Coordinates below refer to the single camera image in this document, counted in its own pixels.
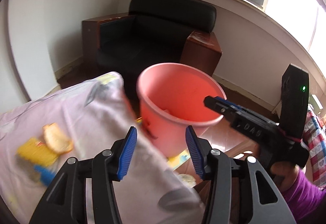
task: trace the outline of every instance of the pink bedsheet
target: pink bedsheet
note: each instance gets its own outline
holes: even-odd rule
[[[0,115],[0,195],[21,224],[28,223],[46,188],[31,164],[17,157],[17,148],[41,137],[43,125],[57,122],[73,139],[74,150],[59,158],[56,171],[68,157],[83,160],[109,149],[130,126],[137,127],[122,87],[123,79],[112,72]],[[123,223],[201,223],[204,209],[196,192],[183,185],[137,130],[128,174],[114,183]],[[90,182],[86,195],[88,223],[94,223]]]

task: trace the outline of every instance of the person's hand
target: person's hand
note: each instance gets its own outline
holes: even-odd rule
[[[260,147],[258,144],[253,148],[253,156],[259,157]],[[288,190],[295,182],[299,174],[299,166],[291,162],[276,162],[271,167],[271,173],[277,176],[284,177],[283,181],[276,186],[280,192]]]

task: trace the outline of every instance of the yellow toy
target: yellow toy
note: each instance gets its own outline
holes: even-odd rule
[[[53,164],[59,156],[37,138],[30,138],[18,148],[17,154],[23,159],[43,167]]]

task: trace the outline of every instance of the plastic bucket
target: plastic bucket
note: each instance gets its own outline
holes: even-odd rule
[[[137,80],[142,124],[153,145],[166,157],[186,147],[185,129],[198,136],[223,116],[204,106],[206,96],[226,99],[223,89],[202,71],[179,63],[160,63],[145,69]]]

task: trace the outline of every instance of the wall trim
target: wall trim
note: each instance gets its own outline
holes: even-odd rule
[[[45,96],[53,94],[59,90],[61,90],[61,86],[59,84],[57,84],[57,86],[55,88],[53,88],[50,92],[48,92]]]
[[[66,75],[67,73],[69,73],[73,68],[75,68],[76,66],[79,66],[83,63],[83,57],[79,57],[78,59],[68,63],[66,66],[60,68],[59,70],[57,70],[54,75],[56,77],[56,79],[60,79],[62,76]]]
[[[262,107],[266,108],[269,111],[273,111],[275,109],[275,106],[272,106],[271,104],[265,102],[263,99],[258,98],[257,96],[249,93],[245,89],[241,88],[240,86],[237,86],[227,80],[222,79],[221,77],[217,76],[213,73],[213,79],[220,83],[221,85],[225,86],[226,88],[231,89],[232,91],[236,91],[239,94],[249,98],[250,100],[254,101],[255,103],[261,105]]]

